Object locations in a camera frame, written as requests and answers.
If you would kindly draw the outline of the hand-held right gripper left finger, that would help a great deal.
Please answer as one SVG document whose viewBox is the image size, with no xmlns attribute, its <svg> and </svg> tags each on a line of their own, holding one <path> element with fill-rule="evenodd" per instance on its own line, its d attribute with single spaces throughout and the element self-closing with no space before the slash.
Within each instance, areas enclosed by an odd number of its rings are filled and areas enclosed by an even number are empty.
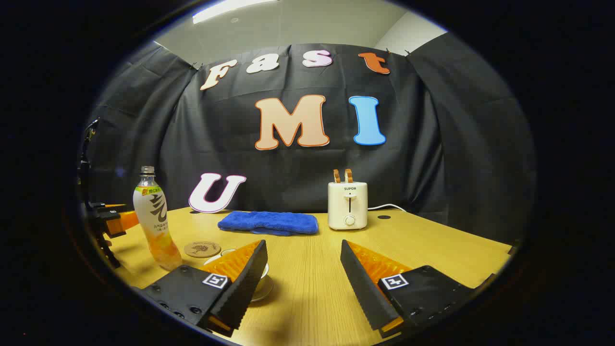
<svg viewBox="0 0 615 346">
<path fill-rule="evenodd" d="M 196 269 L 181 265 L 140 296 L 186 322 L 231 337 L 240 327 L 268 262 L 264 239 Z"/>
</svg>

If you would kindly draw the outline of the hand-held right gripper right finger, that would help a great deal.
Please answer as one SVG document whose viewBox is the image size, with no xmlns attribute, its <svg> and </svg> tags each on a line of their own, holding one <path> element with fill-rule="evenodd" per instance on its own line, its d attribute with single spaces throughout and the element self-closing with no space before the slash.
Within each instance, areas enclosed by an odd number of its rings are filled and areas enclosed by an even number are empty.
<svg viewBox="0 0 615 346">
<path fill-rule="evenodd" d="M 371 329 L 384 338 L 436 325 L 495 278 L 470 288 L 432 266 L 413 269 L 346 239 L 340 261 Z"/>
</svg>

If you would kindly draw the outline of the orange drink water bottle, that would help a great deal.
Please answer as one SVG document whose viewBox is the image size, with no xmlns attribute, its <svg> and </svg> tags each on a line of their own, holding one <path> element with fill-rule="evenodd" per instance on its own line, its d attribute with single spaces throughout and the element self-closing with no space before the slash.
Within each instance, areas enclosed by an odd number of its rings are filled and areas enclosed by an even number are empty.
<svg viewBox="0 0 615 346">
<path fill-rule="evenodd" d="M 183 261 L 169 230 L 165 193 L 155 177 L 154 167 L 141 166 L 140 181 L 133 191 L 133 206 L 151 255 L 160 267 L 172 271 Z"/>
</svg>

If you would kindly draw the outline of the round cork coaster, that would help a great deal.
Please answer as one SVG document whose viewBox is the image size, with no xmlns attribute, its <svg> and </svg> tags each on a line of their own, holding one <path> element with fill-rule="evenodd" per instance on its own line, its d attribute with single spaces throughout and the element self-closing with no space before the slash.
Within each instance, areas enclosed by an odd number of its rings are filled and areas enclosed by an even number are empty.
<svg viewBox="0 0 615 346">
<path fill-rule="evenodd" d="M 221 246 L 211 241 L 195 241 L 188 243 L 183 250 L 191 258 L 211 258 L 221 252 Z"/>
</svg>

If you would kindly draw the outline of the blue towel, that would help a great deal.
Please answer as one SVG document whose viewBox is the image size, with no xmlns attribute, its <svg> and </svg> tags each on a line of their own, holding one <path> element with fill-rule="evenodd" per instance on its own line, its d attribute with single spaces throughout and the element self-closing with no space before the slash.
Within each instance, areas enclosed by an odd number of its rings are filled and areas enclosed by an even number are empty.
<svg viewBox="0 0 615 346">
<path fill-rule="evenodd" d="M 291 236 L 317 234 L 319 224 L 316 217 L 308 214 L 233 211 L 218 222 L 218 228 L 233 232 Z"/>
</svg>

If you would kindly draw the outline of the white toaster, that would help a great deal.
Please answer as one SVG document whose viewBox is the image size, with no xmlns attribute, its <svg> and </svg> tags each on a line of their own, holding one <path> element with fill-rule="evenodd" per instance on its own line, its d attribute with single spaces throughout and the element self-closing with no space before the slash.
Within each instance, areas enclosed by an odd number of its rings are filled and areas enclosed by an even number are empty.
<svg viewBox="0 0 615 346">
<path fill-rule="evenodd" d="M 328 224 L 334 230 L 358 230 L 368 223 L 368 184 L 328 184 Z"/>
</svg>

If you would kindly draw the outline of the black backdrop cloth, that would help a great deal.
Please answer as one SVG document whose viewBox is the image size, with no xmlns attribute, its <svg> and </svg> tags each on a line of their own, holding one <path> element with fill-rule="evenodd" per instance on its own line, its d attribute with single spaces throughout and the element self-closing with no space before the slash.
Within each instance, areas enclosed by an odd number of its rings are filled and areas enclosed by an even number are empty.
<svg viewBox="0 0 615 346">
<path fill-rule="evenodd" d="M 370 206 L 511 245 L 536 185 L 518 101 L 451 33 L 408 56 L 341 44 L 270 46 L 200 69 L 151 43 L 109 79 L 88 122 L 89 195 L 131 204 L 153 166 L 170 210 L 203 173 L 241 175 L 231 210 L 325 212 L 332 171 Z"/>
</svg>

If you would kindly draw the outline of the ceiling light panel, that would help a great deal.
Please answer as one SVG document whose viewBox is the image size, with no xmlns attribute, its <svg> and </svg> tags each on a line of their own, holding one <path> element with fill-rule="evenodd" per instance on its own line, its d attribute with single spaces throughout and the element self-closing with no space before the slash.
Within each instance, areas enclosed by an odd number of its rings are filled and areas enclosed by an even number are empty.
<svg viewBox="0 0 615 346">
<path fill-rule="evenodd" d="M 192 22 L 193 24 L 198 24 L 244 7 L 256 6 L 271 2 L 279 2 L 279 0 L 221 0 L 213 5 L 206 6 L 204 9 L 192 15 Z"/>
</svg>

